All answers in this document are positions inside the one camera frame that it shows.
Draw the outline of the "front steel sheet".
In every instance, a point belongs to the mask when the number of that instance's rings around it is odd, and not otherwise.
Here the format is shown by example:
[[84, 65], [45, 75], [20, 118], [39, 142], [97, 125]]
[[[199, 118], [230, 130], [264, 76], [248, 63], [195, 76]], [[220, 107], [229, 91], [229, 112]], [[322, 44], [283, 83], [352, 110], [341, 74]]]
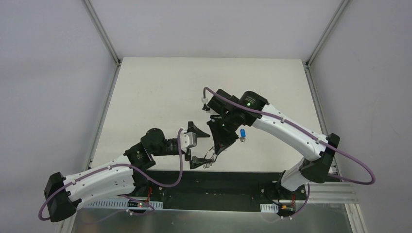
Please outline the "front steel sheet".
[[147, 216], [84, 209], [76, 217], [74, 233], [350, 233], [342, 211], [308, 206], [291, 219], [256, 212], [155, 211]]

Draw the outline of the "silver key with blue tag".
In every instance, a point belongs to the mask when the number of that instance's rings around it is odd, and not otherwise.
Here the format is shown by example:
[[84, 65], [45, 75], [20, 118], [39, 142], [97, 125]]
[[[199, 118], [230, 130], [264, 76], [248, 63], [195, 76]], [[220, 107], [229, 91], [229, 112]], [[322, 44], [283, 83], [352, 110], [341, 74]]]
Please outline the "silver key with blue tag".
[[240, 140], [241, 142], [245, 142], [245, 141], [246, 141], [246, 132], [245, 132], [245, 129], [240, 129], [239, 140]]

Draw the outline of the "right aluminium frame rail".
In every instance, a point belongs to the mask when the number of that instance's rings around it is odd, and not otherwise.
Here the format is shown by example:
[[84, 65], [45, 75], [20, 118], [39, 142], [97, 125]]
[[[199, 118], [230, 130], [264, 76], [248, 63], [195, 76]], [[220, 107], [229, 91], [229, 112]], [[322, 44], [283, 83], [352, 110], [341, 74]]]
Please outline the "right aluminium frame rail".
[[[350, 0], [339, 1], [335, 12], [333, 13], [315, 48], [309, 58], [305, 61], [304, 65], [305, 74], [312, 94], [318, 121], [323, 133], [333, 132], [327, 116], [332, 111], [326, 107], [326, 103], [329, 101], [329, 97], [327, 97], [326, 94], [328, 90], [331, 90], [331, 87], [327, 85], [326, 78], [321, 77], [322, 66], [318, 60], [321, 56], [322, 50], [332, 36], [340, 19], [343, 18], [343, 15], [350, 3]], [[367, 228], [364, 224], [358, 201], [356, 199], [345, 199], [344, 201], [344, 209], [346, 211], [345, 216], [347, 217], [348, 224], [350, 225], [350, 231], [352, 233], [366, 233]]]

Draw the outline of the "left aluminium frame rail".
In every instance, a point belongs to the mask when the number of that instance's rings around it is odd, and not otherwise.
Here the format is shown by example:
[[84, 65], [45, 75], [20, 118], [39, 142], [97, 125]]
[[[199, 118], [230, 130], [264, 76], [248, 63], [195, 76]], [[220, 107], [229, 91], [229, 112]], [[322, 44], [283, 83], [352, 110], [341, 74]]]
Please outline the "left aluminium frame rail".
[[64, 175], [83, 171], [103, 114], [105, 96], [115, 73], [115, 62], [99, 30], [89, 0], [61, 0], [69, 9], [61, 46], [60, 164]]

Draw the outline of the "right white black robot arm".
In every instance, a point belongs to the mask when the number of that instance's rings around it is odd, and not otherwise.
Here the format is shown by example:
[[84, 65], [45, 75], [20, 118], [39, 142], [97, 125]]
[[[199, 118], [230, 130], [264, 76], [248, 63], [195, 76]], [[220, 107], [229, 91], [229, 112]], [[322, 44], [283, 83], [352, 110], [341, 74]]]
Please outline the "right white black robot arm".
[[238, 139], [240, 126], [262, 130], [280, 139], [298, 151], [303, 159], [284, 171], [276, 182], [276, 194], [288, 199], [295, 190], [307, 182], [324, 183], [327, 180], [339, 137], [315, 133], [280, 113], [261, 95], [246, 91], [241, 98], [222, 89], [217, 92], [205, 87], [203, 94], [210, 92], [209, 100], [202, 97], [202, 110], [210, 113], [207, 122], [214, 141], [214, 153], [219, 155]]

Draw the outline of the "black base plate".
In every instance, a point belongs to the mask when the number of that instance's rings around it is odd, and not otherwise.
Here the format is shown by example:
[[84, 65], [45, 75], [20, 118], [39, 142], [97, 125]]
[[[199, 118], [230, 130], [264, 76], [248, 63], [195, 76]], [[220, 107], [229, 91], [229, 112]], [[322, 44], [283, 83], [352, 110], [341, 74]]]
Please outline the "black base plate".
[[261, 204], [303, 201], [304, 185], [294, 192], [277, 191], [279, 172], [185, 171], [174, 187], [161, 187], [143, 176], [129, 196], [163, 203], [164, 209], [257, 212]]

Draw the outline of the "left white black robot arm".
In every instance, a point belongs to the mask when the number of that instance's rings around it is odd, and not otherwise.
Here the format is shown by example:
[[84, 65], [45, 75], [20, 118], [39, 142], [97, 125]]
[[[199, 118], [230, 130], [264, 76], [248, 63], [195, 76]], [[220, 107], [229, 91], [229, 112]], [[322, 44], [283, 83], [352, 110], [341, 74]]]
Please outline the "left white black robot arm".
[[[59, 222], [74, 215], [86, 204], [113, 196], [147, 193], [148, 182], [160, 187], [175, 187], [183, 176], [183, 160], [198, 138], [209, 138], [192, 121], [179, 129], [176, 138], [167, 139], [159, 128], [149, 129], [140, 142], [124, 154], [101, 166], [73, 175], [63, 176], [56, 172], [49, 176], [44, 189], [45, 202], [38, 218], [41, 221]], [[155, 165], [155, 156], [179, 157], [179, 173], [173, 183], [161, 183], [146, 174]]]

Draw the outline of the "aluminium frame rail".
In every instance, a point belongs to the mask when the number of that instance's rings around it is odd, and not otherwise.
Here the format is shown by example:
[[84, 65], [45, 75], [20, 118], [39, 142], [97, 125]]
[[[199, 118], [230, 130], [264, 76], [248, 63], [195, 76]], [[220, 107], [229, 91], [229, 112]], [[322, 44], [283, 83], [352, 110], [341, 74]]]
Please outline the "aluminium frame rail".
[[[329, 97], [327, 97], [326, 94], [328, 90], [331, 90], [331, 87], [327, 85], [326, 78], [321, 77], [322, 66], [318, 60], [321, 56], [322, 50], [332, 36], [340, 19], [343, 18], [343, 15], [350, 3], [350, 0], [339, 1], [335, 12], [333, 13], [315, 48], [309, 58], [305, 61], [304, 65], [305, 74], [312, 94], [318, 121], [323, 133], [333, 132], [327, 116], [332, 111], [326, 107], [326, 103], [329, 101]], [[348, 224], [350, 225], [350, 231], [352, 233], [366, 233], [367, 228], [364, 224], [358, 201], [356, 199], [345, 199], [344, 201], [344, 209], [346, 211], [345, 216], [347, 217]]]
[[89, 0], [61, 0], [69, 9], [61, 46], [60, 164], [64, 175], [83, 171], [103, 114], [105, 96], [115, 73], [115, 62], [99, 30]]

